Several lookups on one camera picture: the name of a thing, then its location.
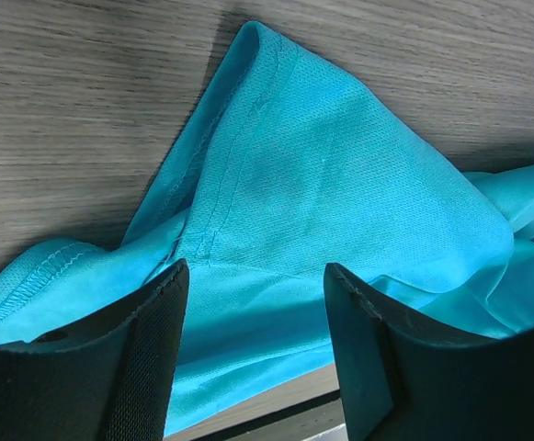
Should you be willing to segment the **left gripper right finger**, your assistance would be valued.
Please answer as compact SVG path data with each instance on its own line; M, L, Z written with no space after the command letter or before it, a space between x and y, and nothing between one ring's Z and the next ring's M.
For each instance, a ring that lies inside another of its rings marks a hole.
M534 328L469 333L338 264L324 300L349 439L534 440Z

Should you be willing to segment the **blue t shirt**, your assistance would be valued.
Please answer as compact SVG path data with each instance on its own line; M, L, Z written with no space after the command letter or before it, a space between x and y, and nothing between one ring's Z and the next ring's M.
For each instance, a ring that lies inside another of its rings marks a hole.
M250 21L119 248L49 240L0 273L0 344L178 259L190 285L167 435L332 362L331 262L477 334L534 327L534 165L458 171L357 78Z

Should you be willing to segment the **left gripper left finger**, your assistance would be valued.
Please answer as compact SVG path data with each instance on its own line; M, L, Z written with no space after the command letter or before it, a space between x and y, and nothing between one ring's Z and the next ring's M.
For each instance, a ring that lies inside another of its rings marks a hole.
M144 287L30 343L0 345L0 440L160 440L189 271Z

